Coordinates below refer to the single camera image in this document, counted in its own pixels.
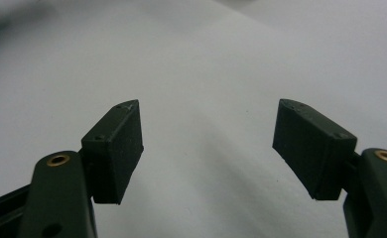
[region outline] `white surface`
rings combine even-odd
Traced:
[[[0,31],[0,195],[138,98],[145,152],[99,237],[347,237],[271,148],[278,100],[387,149],[387,1],[42,1]]]

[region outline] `white background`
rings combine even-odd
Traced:
[[[271,148],[278,100],[348,129],[358,153],[387,149],[387,1],[52,0],[2,11],[0,195],[136,98],[145,152],[122,204],[94,205],[99,237],[347,237],[344,194],[311,200]]]

